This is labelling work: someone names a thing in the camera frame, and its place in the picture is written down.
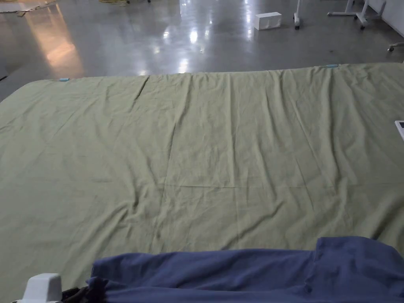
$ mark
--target gray floor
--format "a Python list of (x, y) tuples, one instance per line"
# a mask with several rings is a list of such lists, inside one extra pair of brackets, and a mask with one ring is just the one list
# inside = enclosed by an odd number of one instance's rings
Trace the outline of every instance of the gray floor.
[[(304, 24), (295, 31), (296, 2), (132, 0), (120, 7), (59, 0), (22, 18), (0, 14), (0, 57), (10, 74), (0, 82), (0, 100), (41, 79), (403, 61), (404, 50), (386, 52), (404, 38), (384, 22), (362, 32), (352, 17), (326, 16), (345, 1), (304, 0)], [(281, 28), (254, 29), (254, 15), (271, 11), (283, 15)]]

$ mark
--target white stand leg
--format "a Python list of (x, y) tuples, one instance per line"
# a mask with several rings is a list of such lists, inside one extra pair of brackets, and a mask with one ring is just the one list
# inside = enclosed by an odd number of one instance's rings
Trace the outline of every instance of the white stand leg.
[(345, 12), (329, 12), (327, 16), (355, 16), (356, 13), (351, 10), (354, 0), (348, 0)]
[(380, 9), (380, 12), (375, 15), (375, 16), (367, 16), (366, 13), (366, 9), (369, 6), (369, 0), (365, 1), (365, 5), (363, 6), (362, 12), (361, 13), (357, 13), (356, 16), (354, 17), (355, 19), (358, 19), (361, 23), (360, 29), (365, 29), (365, 27), (368, 25), (368, 20), (375, 20), (375, 19), (381, 19), (381, 16), (384, 12), (384, 8), (386, 7), (386, 1), (383, 2), (383, 5)]
[(360, 26), (360, 29), (364, 29), (368, 25), (368, 20), (366, 20), (366, 16), (365, 16), (366, 9), (368, 8), (368, 6), (369, 6), (369, 0), (366, 0), (365, 4), (363, 6), (362, 12), (356, 14), (356, 16), (358, 17), (358, 20), (362, 24)]
[(18, 303), (60, 303), (62, 280), (58, 274), (40, 274), (28, 280), (22, 300)]
[(293, 16), (293, 19), (295, 20), (295, 29), (300, 28), (300, 17), (299, 17), (300, 3), (301, 3), (301, 0), (297, 0), (297, 9), (296, 9), (296, 12), (295, 12), (295, 14)]

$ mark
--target blue fabric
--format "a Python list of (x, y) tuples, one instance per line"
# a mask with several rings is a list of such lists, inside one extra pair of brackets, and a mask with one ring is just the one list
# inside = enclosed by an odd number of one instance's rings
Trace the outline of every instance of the blue fabric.
[(96, 261), (88, 284), (110, 303), (404, 302), (404, 260), (367, 238), (321, 238), (315, 251), (120, 255)]

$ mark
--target green cloth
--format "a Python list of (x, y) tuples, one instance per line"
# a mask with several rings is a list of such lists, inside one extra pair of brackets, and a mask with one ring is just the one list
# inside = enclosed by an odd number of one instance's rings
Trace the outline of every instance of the green cloth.
[(0, 103), (0, 297), (129, 252), (404, 253), (404, 65), (84, 78)]

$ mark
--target tissue box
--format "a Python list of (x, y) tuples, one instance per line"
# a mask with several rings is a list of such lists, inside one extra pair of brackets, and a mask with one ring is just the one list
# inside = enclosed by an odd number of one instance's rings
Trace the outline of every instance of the tissue box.
[(255, 15), (254, 27), (257, 30), (280, 27), (282, 15), (278, 12)]

